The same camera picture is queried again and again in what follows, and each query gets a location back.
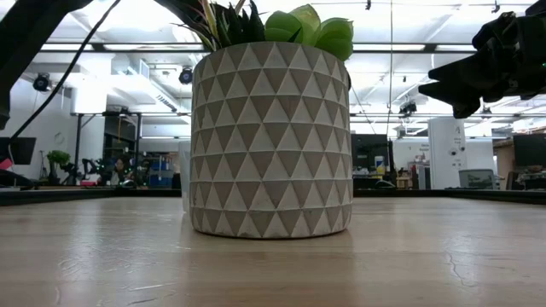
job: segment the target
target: wooden table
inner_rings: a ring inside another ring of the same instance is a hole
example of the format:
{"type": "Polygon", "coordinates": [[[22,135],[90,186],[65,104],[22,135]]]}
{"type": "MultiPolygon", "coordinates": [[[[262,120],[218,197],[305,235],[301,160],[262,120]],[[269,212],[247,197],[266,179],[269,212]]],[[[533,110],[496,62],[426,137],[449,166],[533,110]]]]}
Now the wooden table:
{"type": "Polygon", "coordinates": [[[0,207],[0,306],[544,306],[546,207],[359,199],[311,240],[195,233],[180,199],[0,207]]]}

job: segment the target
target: geometric triangle pattern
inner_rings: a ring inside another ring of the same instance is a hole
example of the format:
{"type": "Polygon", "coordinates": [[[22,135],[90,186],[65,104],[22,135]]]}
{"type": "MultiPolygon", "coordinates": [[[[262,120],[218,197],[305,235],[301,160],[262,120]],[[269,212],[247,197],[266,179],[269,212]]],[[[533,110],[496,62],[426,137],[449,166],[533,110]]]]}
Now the geometric triangle pattern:
{"type": "Polygon", "coordinates": [[[348,74],[296,43],[238,44],[195,68],[190,216],[240,238],[329,235],[351,221],[348,74]]]}

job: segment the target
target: wood grain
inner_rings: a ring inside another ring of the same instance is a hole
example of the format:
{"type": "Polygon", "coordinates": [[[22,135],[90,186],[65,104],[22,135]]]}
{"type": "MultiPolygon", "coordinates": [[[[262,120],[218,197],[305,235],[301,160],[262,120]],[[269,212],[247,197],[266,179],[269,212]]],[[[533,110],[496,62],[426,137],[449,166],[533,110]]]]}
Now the wood grain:
{"type": "Polygon", "coordinates": [[[0,208],[0,306],[544,306],[546,207],[359,199],[308,240],[194,232],[179,199],[0,208]]]}

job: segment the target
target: security camera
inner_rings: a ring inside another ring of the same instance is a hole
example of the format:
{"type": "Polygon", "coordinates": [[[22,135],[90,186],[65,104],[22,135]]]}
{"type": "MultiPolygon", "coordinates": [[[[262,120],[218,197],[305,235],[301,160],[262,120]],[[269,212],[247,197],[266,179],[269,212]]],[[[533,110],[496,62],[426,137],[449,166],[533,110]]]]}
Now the security camera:
{"type": "Polygon", "coordinates": [[[32,87],[41,92],[49,91],[49,86],[51,85],[51,80],[49,80],[49,74],[46,72],[41,72],[38,74],[38,77],[34,79],[32,87]]]}
{"type": "Polygon", "coordinates": [[[182,72],[180,73],[180,77],[178,77],[178,80],[180,80],[181,84],[191,84],[193,79],[194,71],[191,67],[184,67],[182,69],[182,72]]]}

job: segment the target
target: ceiling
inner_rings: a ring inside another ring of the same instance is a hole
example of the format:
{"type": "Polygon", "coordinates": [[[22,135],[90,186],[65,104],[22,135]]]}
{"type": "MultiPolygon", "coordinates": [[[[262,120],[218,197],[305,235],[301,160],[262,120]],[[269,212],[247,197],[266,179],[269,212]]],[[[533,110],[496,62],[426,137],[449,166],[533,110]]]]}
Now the ceiling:
{"type": "MultiPolygon", "coordinates": [[[[87,8],[68,15],[49,39],[50,43],[77,43],[101,17],[113,0],[95,0],[87,8]]],[[[323,20],[344,17],[354,20],[354,43],[461,43],[469,44],[483,24],[501,13],[514,11],[523,14],[535,1],[498,0],[500,10],[492,13],[494,0],[372,0],[370,10],[366,1],[313,0],[312,5],[323,20]]],[[[0,0],[0,17],[13,0],[0,0]]],[[[229,1],[219,0],[220,4],[229,1]]],[[[276,10],[289,11],[303,0],[255,0],[263,20],[276,10]]],[[[191,32],[174,26],[179,20],[153,0],[124,0],[108,17],[94,36],[104,43],[197,43],[191,32]]],[[[177,76],[182,67],[193,67],[202,54],[130,53],[131,61],[143,60],[150,66],[150,76],[163,91],[175,99],[191,97],[191,86],[181,85],[177,76]]],[[[451,113],[450,106],[427,99],[416,92],[416,86],[427,81],[427,72],[464,54],[354,54],[346,67],[351,74],[351,111],[354,113],[398,113],[399,105],[417,100],[418,113],[451,113]],[[390,70],[392,69],[392,86],[390,70]]],[[[521,102],[514,98],[500,101],[493,113],[534,112],[534,107],[546,106],[546,99],[538,97],[521,102]]]]}

